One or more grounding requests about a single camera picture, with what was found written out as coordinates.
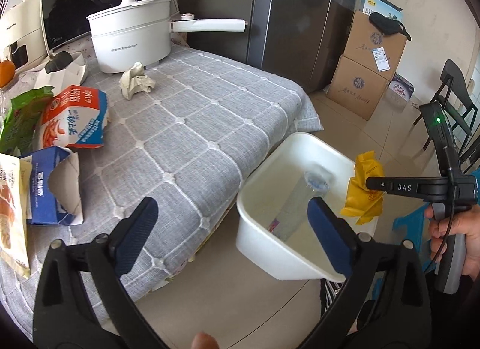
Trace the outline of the person's right hand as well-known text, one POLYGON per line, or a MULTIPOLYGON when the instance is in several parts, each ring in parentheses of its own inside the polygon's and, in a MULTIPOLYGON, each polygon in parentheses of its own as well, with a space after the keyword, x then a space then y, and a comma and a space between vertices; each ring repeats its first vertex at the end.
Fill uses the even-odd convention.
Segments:
MULTIPOLYGON (((443 246, 440 256, 434 258, 448 229, 448 219, 435 221, 433 219, 434 211, 430 205, 427 206, 424 214, 426 219, 430 219, 428 228, 431 236, 430 258, 438 262, 447 250, 447 247, 443 246)), ((462 274, 470 276, 473 281, 476 281, 480 267, 480 209, 478 204, 473 205, 469 211, 456 214, 452 220, 450 234, 463 234, 465 236, 466 254, 462 274)))

